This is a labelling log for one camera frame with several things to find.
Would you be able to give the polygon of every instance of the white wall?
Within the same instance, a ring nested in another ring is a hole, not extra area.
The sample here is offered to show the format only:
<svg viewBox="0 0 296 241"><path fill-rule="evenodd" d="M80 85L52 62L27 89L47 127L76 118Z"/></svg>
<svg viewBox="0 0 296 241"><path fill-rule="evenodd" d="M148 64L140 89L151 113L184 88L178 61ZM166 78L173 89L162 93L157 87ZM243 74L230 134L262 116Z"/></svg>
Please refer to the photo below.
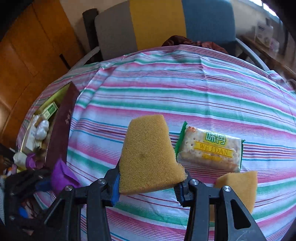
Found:
<svg viewBox="0 0 296 241"><path fill-rule="evenodd" d="M89 52L90 49L86 30L84 28L82 13L91 8L97 8L99 12L102 12L124 1L126 0L60 0L67 17L86 52ZM233 6L237 35L252 35L255 32L257 22L259 20L265 22L266 16L264 13L255 10L239 0L230 1Z"/></svg>

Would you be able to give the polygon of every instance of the open box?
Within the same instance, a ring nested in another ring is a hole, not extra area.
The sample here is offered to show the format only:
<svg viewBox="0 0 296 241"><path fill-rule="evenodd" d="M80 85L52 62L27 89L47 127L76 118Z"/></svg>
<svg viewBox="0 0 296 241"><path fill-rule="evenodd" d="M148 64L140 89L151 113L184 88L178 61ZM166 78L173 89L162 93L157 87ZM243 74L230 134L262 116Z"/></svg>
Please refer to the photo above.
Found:
<svg viewBox="0 0 296 241"><path fill-rule="evenodd" d="M58 106L58 110L48 119L49 131L36 155L36 166L38 168L44 166L53 169L58 158L66 163L71 117L79 93L76 86L70 82L53 94L33 114L21 145L21 152L27 155L32 152L32 150L26 148L26 142L34 116L40 115L53 101Z"/></svg>

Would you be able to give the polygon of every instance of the green package edge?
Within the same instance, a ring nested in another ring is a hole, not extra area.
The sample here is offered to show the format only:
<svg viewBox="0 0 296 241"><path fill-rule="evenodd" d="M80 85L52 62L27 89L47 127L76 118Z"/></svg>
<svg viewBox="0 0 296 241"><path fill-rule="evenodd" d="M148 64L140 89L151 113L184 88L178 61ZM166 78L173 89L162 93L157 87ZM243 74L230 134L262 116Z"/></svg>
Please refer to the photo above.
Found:
<svg viewBox="0 0 296 241"><path fill-rule="evenodd" d="M176 146L175 146L176 159L177 159L178 153L180 152L180 147L181 147L181 144L182 144L184 136L185 136L186 126L187 126L187 122L184 121L181 132L180 132L179 140L177 141ZM239 166L239 172L242 167L242 154L243 154L243 149L244 149L244 145L243 145L244 141L245 140L242 140L242 153L241 153L241 162L240 162L240 166Z"/></svg>

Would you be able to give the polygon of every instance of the chair armrest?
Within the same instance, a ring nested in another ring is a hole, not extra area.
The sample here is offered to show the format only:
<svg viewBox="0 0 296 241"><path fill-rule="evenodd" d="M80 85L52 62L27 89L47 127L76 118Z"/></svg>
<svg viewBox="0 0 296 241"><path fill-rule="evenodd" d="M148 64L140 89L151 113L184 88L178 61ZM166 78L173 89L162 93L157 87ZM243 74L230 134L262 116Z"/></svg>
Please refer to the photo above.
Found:
<svg viewBox="0 0 296 241"><path fill-rule="evenodd" d="M249 58L255 63L256 66L258 66L260 69L263 69L264 71L270 70L267 65L258 57L258 55L255 54L254 51L251 50L247 45L245 45L238 38L236 38L236 42L238 46L242 49L242 51L249 56Z"/></svg>
<svg viewBox="0 0 296 241"><path fill-rule="evenodd" d="M75 68L81 67L83 65L85 65L85 63L92 57L94 56L96 53L98 53L100 51L100 47L97 46L95 47L93 50L91 50L88 54L86 54L81 60L79 60L76 64L74 64L74 66L69 70L72 71Z"/></svg>

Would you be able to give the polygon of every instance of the window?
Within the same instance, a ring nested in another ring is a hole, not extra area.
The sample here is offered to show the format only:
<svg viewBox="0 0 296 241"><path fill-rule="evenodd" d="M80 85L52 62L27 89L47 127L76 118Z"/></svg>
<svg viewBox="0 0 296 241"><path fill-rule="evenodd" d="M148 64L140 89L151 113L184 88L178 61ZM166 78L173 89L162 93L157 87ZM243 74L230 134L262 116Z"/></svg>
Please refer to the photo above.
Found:
<svg viewBox="0 0 296 241"><path fill-rule="evenodd" d="M267 12L269 12L271 15L277 17L276 13L274 11L272 11L265 3L263 3L260 0L249 0L255 4L257 4L258 6L262 7L263 9L265 9Z"/></svg>

